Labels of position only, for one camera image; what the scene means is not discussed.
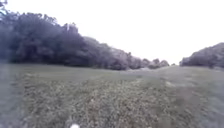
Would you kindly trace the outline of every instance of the white object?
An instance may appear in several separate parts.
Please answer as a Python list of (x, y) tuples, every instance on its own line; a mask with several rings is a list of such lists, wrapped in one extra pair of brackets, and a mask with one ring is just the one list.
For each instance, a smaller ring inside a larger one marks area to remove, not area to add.
[(80, 127), (77, 124), (72, 124), (72, 126), (70, 128), (80, 128)]

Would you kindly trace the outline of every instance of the dense foliage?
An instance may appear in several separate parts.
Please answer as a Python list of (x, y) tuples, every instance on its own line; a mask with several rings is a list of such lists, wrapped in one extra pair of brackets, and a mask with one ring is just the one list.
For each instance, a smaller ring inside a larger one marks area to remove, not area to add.
[(79, 34), (42, 14), (1, 10), (0, 57), (16, 63), (47, 63), (114, 70), (150, 67), (150, 61)]
[(183, 58), (180, 65), (224, 68), (224, 43), (195, 52), (190, 57)]

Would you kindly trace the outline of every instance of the grass field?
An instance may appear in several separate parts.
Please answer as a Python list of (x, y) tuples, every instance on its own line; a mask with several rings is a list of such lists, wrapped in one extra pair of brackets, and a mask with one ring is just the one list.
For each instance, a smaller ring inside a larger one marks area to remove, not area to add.
[(0, 128), (224, 127), (221, 71), (0, 67)]

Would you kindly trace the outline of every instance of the white sky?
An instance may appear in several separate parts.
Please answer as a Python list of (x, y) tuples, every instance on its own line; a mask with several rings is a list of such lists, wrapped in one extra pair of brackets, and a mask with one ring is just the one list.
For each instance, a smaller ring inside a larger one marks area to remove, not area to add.
[(46, 13), (59, 23), (141, 58), (179, 63), (224, 41), (223, 0), (8, 0), (7, 8)]

